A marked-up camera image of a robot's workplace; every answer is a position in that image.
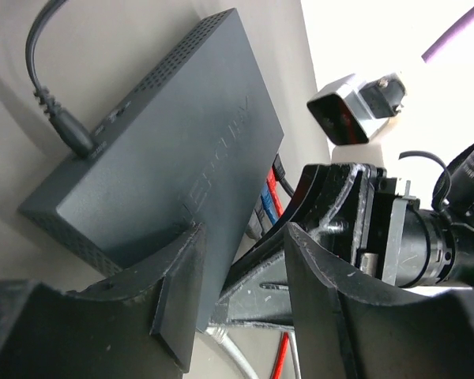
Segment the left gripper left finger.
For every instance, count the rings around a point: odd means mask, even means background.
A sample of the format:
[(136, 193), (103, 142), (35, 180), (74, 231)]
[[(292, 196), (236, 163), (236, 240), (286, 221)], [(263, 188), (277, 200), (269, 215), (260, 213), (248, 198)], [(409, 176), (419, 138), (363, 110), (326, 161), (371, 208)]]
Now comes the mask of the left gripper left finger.
[(205, 252), (205, 227), (195, 224), (83, 291), (0, 280), (0, 378), (182, 377)]

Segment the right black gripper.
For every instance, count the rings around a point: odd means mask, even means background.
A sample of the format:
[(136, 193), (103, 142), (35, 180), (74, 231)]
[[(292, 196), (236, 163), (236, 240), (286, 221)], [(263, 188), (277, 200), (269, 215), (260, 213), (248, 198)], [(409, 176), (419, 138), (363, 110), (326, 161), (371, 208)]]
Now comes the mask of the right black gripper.
[(284, 214), (230, 268), (219, 298), (226, 327), (293, 325), (284, 259), (284, 227), (297, 223), (329, 252), (387, 284), (396, 284), (411, 182), (363, 163), (308, 164)]

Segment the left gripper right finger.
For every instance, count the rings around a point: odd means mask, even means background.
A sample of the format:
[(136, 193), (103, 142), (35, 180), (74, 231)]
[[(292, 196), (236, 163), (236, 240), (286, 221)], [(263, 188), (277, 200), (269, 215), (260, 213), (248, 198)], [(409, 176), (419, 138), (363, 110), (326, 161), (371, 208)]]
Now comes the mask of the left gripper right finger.
[(422, 296), (364, 274), (295, 223), (284, 229), (305, 378), (474, 378), (474, 289)]

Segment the black network switch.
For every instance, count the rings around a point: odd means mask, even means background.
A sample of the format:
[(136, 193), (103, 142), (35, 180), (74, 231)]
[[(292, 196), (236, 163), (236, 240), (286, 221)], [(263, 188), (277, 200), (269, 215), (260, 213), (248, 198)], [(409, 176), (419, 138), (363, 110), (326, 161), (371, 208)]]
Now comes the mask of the black network switch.
[(197, 327), (209, 323), (283, 139), (236, 9), (200, 20), (20, 213), (105, 276), (206, 228)]

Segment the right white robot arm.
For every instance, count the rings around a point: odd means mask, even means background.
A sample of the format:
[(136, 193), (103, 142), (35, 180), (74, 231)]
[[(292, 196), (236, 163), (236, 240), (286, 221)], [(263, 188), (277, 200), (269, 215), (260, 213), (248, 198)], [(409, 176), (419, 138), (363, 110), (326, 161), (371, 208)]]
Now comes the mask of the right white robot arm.
[(209, 325), (293, 325), (284, 228), (384, 283), (474, 287), (474, 144), (444, 165), (423, 209), (407, 186), (368, 163), (311, 164), (272, 228), (231, 267)]

